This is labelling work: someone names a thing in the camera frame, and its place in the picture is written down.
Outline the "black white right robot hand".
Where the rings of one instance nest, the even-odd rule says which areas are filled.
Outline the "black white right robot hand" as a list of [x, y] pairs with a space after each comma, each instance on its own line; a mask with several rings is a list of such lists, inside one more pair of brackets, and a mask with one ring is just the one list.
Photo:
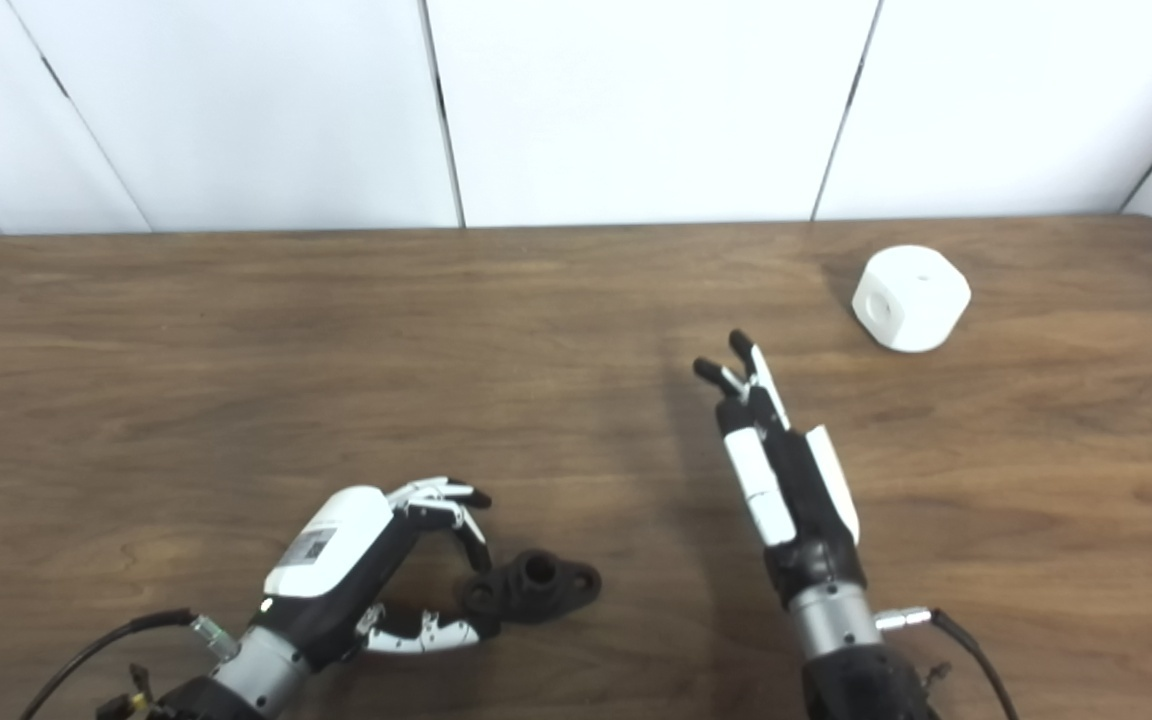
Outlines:
[[867, 588], [859, 515], [828, 430], [791, 424], [761, 347], [741, 329], [728, 336], [732, 367], [696, 357], [696, 377], [721, 391], [717, 427], [761, 558], [782, 606], [810, 588]]

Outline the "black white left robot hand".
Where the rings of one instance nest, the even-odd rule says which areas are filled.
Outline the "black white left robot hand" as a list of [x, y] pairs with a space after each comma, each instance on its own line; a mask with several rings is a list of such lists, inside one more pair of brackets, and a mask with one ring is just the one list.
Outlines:
[[312, 673], [361, 652], [431, 653], [495, 638], [497, 621], [402, 609], [379, 598], [420, 536], [448, 532], [473, 571], [492, 569], [483, 530], [471, 516], [471, 509], [490, 505], [479, 488], [449, 477], [414, 480], [392, 492], [340, 488], [270, 571], [252, 624], [291, 644]]

